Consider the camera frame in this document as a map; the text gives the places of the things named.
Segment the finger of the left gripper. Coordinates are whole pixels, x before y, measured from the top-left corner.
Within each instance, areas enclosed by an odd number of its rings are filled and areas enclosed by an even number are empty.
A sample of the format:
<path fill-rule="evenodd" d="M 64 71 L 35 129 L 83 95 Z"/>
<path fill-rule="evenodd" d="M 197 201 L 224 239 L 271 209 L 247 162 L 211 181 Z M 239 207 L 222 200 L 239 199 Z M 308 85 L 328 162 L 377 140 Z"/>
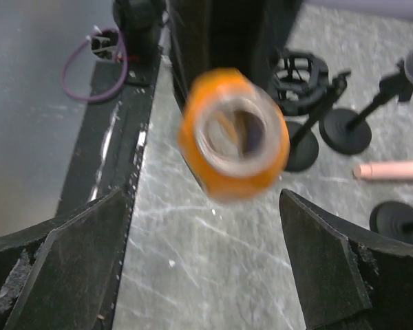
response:
<path fill-rule="evenodd" d="M 170 60 L 173 94 L 183 110 L 194 80 L 210 68 L 210 1 L 170 0 Z"/>
<path fill-rule="evenodd" d="M 262 1 L 254 43 L 254 83 L 268 86 L 303 1 Z"/>

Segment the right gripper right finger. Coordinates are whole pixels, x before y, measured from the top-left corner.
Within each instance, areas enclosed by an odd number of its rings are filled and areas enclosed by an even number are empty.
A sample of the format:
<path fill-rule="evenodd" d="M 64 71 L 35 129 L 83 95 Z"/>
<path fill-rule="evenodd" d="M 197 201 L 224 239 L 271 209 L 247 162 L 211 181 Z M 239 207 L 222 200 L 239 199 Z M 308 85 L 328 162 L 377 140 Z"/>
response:
<path fill-rule="evenodd" d="M 279 211 L 307 329 L 413 329 L 413 245 L 283 189 Z"/>

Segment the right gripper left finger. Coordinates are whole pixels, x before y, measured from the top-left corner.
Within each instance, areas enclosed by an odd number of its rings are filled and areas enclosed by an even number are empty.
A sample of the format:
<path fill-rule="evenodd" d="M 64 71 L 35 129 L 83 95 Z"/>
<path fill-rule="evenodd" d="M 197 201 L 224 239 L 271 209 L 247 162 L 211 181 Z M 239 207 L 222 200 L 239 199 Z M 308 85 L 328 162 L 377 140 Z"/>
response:
<path fill-rule="evenodd" d="M 129 207 L 120 189 L 0 237 L 0 329 L 92 329 Z"/>

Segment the orange juice bottle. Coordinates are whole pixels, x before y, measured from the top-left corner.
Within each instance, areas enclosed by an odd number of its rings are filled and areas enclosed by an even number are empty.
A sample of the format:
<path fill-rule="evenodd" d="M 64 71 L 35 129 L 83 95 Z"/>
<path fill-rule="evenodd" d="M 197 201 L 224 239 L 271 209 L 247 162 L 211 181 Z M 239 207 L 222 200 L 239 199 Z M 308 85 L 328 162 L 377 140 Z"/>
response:
<path fill-rule="evenodd" d="M 201 189 L 221 203 L 267 190 L 286 169 L 290 153 L 279 106 L 233 68 L 193 81 L 177 141 Z"/>

